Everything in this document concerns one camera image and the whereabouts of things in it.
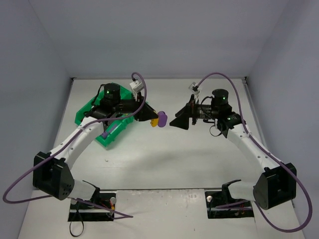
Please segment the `purple rectangular lego brick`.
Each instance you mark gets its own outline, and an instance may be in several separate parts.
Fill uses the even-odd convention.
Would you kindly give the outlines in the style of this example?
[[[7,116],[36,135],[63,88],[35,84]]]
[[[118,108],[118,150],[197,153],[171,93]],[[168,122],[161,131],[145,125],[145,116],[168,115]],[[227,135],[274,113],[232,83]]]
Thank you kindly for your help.
[[[108,137],[108,135],[109,135],[109,133],[108,133],[107,131],[105,131],[105,132],[103,132],[103,133],[101,134],[101,137],[102,137],[103,139],[106,139],[106,138]]]

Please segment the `yellow curved lego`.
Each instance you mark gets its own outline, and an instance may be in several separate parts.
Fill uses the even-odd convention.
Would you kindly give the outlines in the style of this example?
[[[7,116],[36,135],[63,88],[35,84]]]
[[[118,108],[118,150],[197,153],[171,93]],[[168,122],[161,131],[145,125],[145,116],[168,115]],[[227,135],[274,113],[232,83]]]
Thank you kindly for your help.
[[[159,119],[158,119],[158,118],[156,118],[156,119],[151,119],[150,124],[151,124],[152,127],[158,126],[158,123],[159,123]]]

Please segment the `purple curved lego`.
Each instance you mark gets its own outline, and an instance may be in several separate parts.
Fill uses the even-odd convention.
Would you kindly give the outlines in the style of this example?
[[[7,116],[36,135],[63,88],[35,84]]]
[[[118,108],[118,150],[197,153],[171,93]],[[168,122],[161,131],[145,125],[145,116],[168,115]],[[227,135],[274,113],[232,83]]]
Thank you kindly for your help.
[[[118,127],[117,124],[114,124],[114,125],[109,126],[108,129],[107,129],[107,133],[108,133],[108,134],[111,134],[114,130],[117,129],[117,127]]]

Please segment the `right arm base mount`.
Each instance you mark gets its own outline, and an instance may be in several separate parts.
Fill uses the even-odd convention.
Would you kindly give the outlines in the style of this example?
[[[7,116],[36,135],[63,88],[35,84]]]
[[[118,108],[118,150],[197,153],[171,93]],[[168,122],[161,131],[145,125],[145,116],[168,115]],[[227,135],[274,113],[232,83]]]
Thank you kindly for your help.
[[[253,218],[251,202],[243,199],[226,199],[222,191],[205,191],[208,219]]]

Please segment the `purple oval lego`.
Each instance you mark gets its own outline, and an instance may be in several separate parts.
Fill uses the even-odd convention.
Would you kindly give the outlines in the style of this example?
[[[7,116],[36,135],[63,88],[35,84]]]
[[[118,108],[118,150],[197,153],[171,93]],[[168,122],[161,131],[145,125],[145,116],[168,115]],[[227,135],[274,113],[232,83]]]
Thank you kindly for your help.
[[[167,123],[167,115],[164,111],[158,112],[158,127],[165,127]]]

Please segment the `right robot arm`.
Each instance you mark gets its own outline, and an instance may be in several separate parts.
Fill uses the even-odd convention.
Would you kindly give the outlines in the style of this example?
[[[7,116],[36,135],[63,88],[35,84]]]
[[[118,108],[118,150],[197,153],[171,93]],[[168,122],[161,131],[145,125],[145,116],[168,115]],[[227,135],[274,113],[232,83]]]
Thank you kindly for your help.
[[[204,122],[214,122],[220,134],[232,142],[251,163],[259,174],[256,182],[233,180],[222,185],[222,193],[226,203],[236,200],[256,202],[267,210],[296,197],[297,183],[293,178],[297,170],[293,164],[283,167],[278,161],[273,161],[264,146],[258,146],[258,140],[248,131],[241,116],[232,110],[228,103],[229,93],[225,89],[212,91],[211,103],[202,105],[195,95],[175,114],[170,126],[187,130],[195,125],[198,119]]]

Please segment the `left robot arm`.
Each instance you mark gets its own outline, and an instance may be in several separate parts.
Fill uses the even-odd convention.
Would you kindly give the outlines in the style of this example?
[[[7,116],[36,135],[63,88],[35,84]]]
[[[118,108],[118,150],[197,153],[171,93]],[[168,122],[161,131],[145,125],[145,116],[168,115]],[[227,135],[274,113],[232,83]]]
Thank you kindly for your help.
[[[134,117],[137,121],[148,121],[159,117],[146,103],[146,93],[141,92],[146,90],[145,84],[133,81],[130,86],[130,99],[122,99],[120,85],[103,84],[103,97],[92,101],[79,126],[49,153],[39,152],[35,156],[32,177],[35,188],[60,201],[66,198],[94,201],[98,197],[98,187],[73,178],[71,169],[78,157],[116,120]]]

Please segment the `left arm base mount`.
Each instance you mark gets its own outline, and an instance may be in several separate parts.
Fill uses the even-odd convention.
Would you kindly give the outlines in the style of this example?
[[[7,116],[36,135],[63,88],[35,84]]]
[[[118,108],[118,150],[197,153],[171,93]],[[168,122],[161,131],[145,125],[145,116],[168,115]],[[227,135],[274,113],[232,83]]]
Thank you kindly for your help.
[[[96,204],[115,210],[116,192],[102,191],[100,201]],[[114,213],[96,206],[71,200],[68,221],[69,222],[112,222]]]

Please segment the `green compartment tray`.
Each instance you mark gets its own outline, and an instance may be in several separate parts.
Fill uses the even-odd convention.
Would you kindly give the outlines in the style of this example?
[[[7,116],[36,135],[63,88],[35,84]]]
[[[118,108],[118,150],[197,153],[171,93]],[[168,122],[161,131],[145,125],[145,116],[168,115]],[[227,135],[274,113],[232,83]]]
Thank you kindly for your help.
[[[104,147],[113,142],[116,137],[132,123],[134,115],[138,112],[138,103],[131,90],[124,88],[117,83],[101,84],[97,94],[86,103],[75,116],[77,125],[84,125],[84,119],[92,117],[94,120],[108,119],[103,122],[103,132],[108,127],[117,124],[118,127],[106,139],[101,134],[96,140]]]

